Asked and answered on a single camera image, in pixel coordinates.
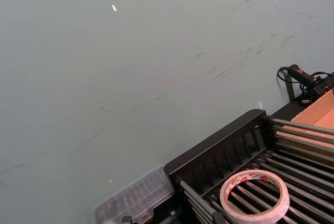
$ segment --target black cable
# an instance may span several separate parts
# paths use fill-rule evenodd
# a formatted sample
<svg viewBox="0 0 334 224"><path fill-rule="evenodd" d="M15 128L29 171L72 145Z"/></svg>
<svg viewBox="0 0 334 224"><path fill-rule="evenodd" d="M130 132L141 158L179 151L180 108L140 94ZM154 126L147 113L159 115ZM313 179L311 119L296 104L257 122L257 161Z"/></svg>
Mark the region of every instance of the black cable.
<svg viewBox="0 0 334 224"><path fill-rule="evenodd" d="M322 82L324 79L323 78L319 78L319 79L316 79L314 82L312 82L310 85L308 86L305 86L304 84L300 83L299 81L289 81L289 80L286 80L284 79L282 76L281 76L281 73L283 73L284 71L288 71L290 67L288 66L282 66L281 68L279 68L277 70L277 78L279 78L280 80L283 80L284 82L286 83L299 83L299 88L301 89L302 91L302 95L305 96L307 95L307 91L310 90L311 88L313 88L315 85L317 85L318 83ZM331 74L331 73L325 73L325 72L315 72L313 74L311 74L311 76L315 76L315 75L327 75L329 76L330 78L332 78L334 80L334 74Z"/></svg>
<svg viewBox="0 0 334 224"><path fill-rule="evenodd" d="M277 70L277 73L276 73L277 77L279 79L283 80L286 83L300 83L299 81L289 81L289 80L286 80L286 79L282 78L282 76L280 75L280 73L282 73L284 70L288 71L289 68L290 67L288 67L288 66L282 66L280 69Z"/></svg>

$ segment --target cardboard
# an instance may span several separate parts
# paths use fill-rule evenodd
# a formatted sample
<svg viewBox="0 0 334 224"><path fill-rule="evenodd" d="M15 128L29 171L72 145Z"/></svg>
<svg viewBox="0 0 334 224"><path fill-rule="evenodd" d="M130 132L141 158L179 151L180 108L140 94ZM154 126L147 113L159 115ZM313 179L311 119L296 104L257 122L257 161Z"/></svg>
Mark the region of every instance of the cardboard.
<svg viewBox="0 0 334 224"><path fill-rule="evenodd" d="M312 105L310 105L300 114L298 114L295 118L293 118L291 122L303 123L307 125L334 129L334 91L333 90L328 91L321 98L319 98L316 102L314 102ZM310 133L310 134L314 134L314 135L318 135L322 137L328 137L334 140L334 136L328 135L328 134L317 133L317 132L295 128L291 126L285 126L284 128L293 129L293 130L304 132L304 133ZM324 143L324 142L320 142L317 140L312 140L312 139L308 139L304 137L298 137L295 135L281 133L281 132L279 134L284 135L284 136L290 136L296 139L303 140L305 142L309 142L309 143L313 143L316 145L321 145L324 147L334 149L334 144ZM292 144L291 142L287 140L282 140L282 142L289 143L290 145Z"/></svg>

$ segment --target clear plastic box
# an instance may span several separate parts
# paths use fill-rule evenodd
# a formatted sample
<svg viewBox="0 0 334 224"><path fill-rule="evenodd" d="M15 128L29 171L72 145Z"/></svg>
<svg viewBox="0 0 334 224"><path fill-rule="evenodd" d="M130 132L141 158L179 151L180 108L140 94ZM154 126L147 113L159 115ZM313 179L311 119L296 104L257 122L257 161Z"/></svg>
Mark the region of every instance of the clear plastic box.
<svg viewBox="0 0 334 224"><path fill-rule="evenodd" d="M154 208L173 194L163 166L157 167L97 207L95 224L121 224L127 215L131 215L134 222L144 224L152 218Z"/></svg>

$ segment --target cardboard box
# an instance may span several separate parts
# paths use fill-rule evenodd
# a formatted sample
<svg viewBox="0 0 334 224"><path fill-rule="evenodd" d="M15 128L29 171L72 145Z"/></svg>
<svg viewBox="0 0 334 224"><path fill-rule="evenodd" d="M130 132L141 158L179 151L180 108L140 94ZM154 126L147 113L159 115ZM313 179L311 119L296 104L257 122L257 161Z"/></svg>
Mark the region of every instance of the cardboard box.
<svg viewBox="0 0 334 224"><path fill-rule="evenodd" d="M308 108L306 108L303 112L298 114L295 118L291 120L291 122L296 123L303 123L307 125L313 125L313 126L319 126L319 127L325 127L334 129L334 91L328 91L325 95L323 95L320 99L318 99L316 102L314 102L312 105L310 105ZM309 133L313 135L318 135L322 137L327 137L333 139L334 142L334 136L328 135L328 134L322 134L318 132L313 132L309 130L304 130L300 128L295 128L291 126L285 126L284 128L293 129L299 132L303 133ZM283 143L288 143L289 145L302 147L304 149L315 151L321 154L324 154L326 156L334 157L334 144L324 143L321 141L299 137L291 134L286 133L279 133L284 136L293 137L295 139L302 140L304 142L313 143L319 146L327 147L332 150L323 150L323 149L317 149L310 146L305 146L303 144L297 144L294 142L291 142L289 140L281 140Z"/></svg>

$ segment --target double-sided tape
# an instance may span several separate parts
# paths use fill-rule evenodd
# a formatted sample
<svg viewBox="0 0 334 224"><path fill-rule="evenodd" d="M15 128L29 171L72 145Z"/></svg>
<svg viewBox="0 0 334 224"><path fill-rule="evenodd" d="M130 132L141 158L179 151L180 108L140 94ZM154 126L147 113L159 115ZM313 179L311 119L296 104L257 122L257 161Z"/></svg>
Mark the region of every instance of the double-sided tape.
<svg viewBox="0 0 334 224"><path fill-rule="evenodd" d="M233 209L228 203L232 188L247 180L263 180L272 183L280 191L280 198L272 209L260 214L247 215ZM225 213L238 224L273 224L288 211L290 198L287 186L276 174L264 170L246 170L229 177L220 190L220 202Z"/></svg>

